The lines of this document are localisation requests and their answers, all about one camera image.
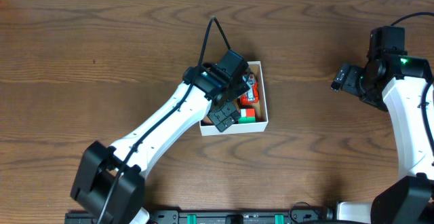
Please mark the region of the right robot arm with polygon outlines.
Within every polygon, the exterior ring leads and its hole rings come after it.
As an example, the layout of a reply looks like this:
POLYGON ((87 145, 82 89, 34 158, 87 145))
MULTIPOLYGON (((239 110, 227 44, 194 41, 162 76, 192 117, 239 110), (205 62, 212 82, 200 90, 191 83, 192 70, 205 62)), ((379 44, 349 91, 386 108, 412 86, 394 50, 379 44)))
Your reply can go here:
POLYGON ((433 222, 433 76, 424 58, 384 55, 365 67, 344 64, 332 82, 390 115, 398 181, 367 202, 341 202, 336 218, 349 223, 433 222))

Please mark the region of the colourful puzzle cube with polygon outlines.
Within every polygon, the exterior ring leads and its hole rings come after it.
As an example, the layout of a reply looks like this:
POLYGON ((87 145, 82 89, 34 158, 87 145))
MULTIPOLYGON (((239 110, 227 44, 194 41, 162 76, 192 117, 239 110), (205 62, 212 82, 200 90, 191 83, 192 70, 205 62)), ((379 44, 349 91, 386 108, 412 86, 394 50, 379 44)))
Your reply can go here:
POLYGON ((241 117, 238 119, 239 124, 256 123, 256 112, 253 108, 240 109, 241 117))

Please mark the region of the red toy fire truck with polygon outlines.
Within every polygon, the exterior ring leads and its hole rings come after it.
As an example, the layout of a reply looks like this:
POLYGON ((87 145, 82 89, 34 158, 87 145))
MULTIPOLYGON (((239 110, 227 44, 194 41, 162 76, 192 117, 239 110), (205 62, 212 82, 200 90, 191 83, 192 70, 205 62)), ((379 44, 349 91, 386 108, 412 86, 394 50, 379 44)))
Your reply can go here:
POLYGON ((248 85, 250 89, 239 99, 242 105, 254 104, 259 101, 258 82, 254 74, 249 75, 248 85))

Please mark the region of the white cardboard box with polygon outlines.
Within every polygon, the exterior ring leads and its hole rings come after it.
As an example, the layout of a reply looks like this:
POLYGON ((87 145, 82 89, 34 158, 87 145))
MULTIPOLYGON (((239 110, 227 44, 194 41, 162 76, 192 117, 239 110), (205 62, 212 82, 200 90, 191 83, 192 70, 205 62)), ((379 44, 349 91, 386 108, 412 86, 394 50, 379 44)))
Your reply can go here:
POLYGON ((267 100, 264 89, 264 75, 262 74, 262 64, 261 61, 250 61, 248 62, 249 67, 253 74, 255 74, 258 80, 258 94, 259 101, 257 104, 253 104, 252 107, 255 108, 256 122, 248 124, 233 124, 224 132, 219 132, 218 129, 211 124, 206 124, 203 120, 199 122, 199 129, 202 136, 217 136, 224 134, 241 134, 241 133, 251 133, 251 132, 264 132, 268 125, 269 117, 267 111, 267 100))

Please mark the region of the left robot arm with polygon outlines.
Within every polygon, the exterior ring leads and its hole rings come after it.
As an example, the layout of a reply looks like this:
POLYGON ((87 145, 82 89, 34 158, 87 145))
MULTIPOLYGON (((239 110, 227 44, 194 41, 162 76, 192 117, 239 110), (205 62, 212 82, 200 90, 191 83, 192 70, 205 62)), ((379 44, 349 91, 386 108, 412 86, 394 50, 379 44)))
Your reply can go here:
POLYGON ((190 67, 169 100, 109 147, 96 141, 83 153, 71 197, 97 223, 148 223, 145 180, 160 157, 194 124, 250 89, 249 67, 190 67))

